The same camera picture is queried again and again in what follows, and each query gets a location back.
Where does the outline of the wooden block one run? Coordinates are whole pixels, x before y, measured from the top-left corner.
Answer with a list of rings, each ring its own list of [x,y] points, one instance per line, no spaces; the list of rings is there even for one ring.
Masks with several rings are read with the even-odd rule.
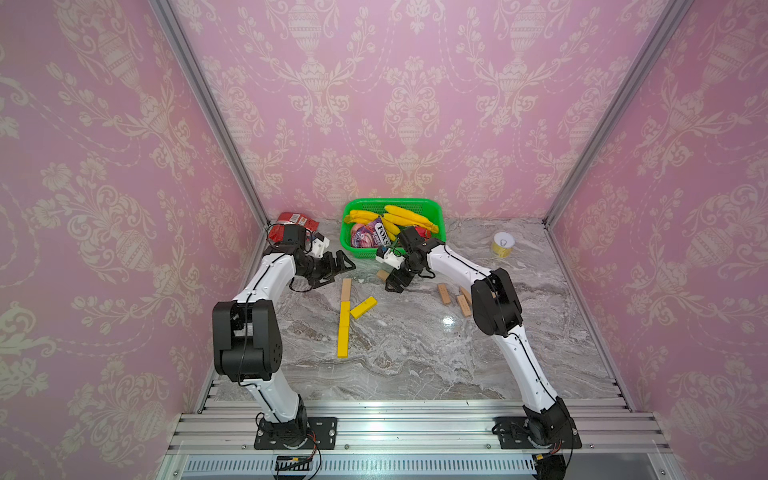
[[[441,301],[444,305],[450,305],[451,304],[451,295],[447,289],[447,286],[443,283],[440,283],[438,285],[438,292],[441,298]]]

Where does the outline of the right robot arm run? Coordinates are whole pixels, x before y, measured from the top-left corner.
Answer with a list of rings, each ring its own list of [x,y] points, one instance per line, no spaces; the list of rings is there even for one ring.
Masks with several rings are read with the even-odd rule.
[[[401,230],[392,247],[378,248],[375,259],[392,268],[385,281],[389,292],[403,292],[414,278],[427,272],[445,275],[467,288],[476,326],[498,345],[516,381],[532,443],[544,448],[581,446],[568,407],[530,346],[522,304],[505,269],[482,267],[437,238],[423,238],[413,227]]]

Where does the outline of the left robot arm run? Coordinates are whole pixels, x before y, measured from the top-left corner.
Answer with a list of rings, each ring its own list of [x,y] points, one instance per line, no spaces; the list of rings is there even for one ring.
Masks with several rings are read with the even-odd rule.
[[[259,405],[256,449],[315,448],[329,439],[333,421],[311,418],[301,396],[281,371],[283,340],[276,304],[295,278],[310,291],[329,285],[355,263],[330,241],[306,227],[287,224],[269,239],[260,265],[244,289],[212,310],[215,371],[247,390]]]

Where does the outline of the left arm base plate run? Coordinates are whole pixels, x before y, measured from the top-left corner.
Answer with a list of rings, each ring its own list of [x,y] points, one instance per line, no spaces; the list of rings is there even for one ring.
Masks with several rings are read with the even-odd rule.
[[[336,417],[297,417],[288,422],[268,422],[263,414],[255,419],[255,450],[333,450],[336,445]]]

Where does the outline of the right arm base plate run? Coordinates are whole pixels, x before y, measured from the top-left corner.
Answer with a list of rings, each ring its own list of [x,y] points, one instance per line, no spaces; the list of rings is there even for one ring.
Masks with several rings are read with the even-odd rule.
[[[491,433],[495,435],[503,450],[547,450],[581,449],[579,432],[573,419],[562,427],[547,430],[542,424],[525,416],[496,417]]]

